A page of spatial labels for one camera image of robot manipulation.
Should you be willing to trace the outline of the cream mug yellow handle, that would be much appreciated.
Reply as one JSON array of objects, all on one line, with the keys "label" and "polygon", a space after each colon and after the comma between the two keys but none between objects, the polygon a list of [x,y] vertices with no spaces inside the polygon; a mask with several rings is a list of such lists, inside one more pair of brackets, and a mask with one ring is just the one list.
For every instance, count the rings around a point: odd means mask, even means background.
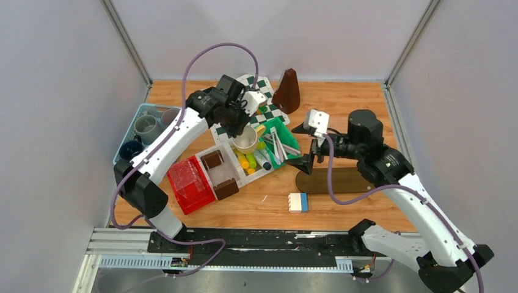
[{"label": "cream mug yellow handle", "polygon": [[257,149],[258,140],[265,130],[266,127],[264,125],[259,125],[257,127],[247,125],[240,136],[232,138],[232,144],[243,154],[253,153]]}]

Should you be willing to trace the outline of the purple mug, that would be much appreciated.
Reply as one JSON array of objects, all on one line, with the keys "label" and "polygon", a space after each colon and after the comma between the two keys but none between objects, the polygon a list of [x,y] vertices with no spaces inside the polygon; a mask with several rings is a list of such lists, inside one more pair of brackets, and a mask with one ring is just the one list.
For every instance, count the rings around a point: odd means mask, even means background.
[{"label": "purple mug", "polygon": [[161,115],[162,124],[164,126],[171,125],[175,121],[176,117],[179,115],[180,111],[181,110],[179,108],[175,107],[165,110]]}]

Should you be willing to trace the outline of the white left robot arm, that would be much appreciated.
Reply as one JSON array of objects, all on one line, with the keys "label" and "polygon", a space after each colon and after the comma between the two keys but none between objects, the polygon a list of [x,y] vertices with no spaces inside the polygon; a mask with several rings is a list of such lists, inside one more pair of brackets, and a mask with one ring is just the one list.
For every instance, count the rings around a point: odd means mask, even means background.
[{"label": "white left robot arm", "polygon": [[118,228],[114,208],[122,197],[164,237],[164,245],[172,252],[182,251],[187,235],[184,224],[169,208],[168,195],[159,187],[169,168],[186,148],[213,124],[221,124],[236,137],[241,135],[252,114],[265,96],[246,89],[238,80],[222,75],[217,85],[186,94],[181,86],[182,104],[176,119],[141,154],[130,161],[114,165],[117,184],[112,197],[110,218]]}]

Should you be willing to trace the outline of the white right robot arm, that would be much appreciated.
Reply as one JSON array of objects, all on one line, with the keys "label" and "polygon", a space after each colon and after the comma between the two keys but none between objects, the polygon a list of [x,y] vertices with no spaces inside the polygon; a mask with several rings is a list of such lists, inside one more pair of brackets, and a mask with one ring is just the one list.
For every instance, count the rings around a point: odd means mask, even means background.
[{"label": "white right robot arm", "polygon": [[329,115],[312,109],[293,129],[312,137],[310,151],[288,165],[311,174],[313,164],[336,158],[353,159],[374,192],[391,199],[417,229],[420,238],[411,240],[364,219],[349,230],[349,246],[357,255],[381,253],[417,272],[433,292],[456,292],[475,277],[484,291],[481,268],[493,257],[488,245],[476,244],[462,233],[439,208],[422,185],[412,164],[397,149],[384,142],[384,125],[368,109],[348,115],[345,133],[329,129]]}]

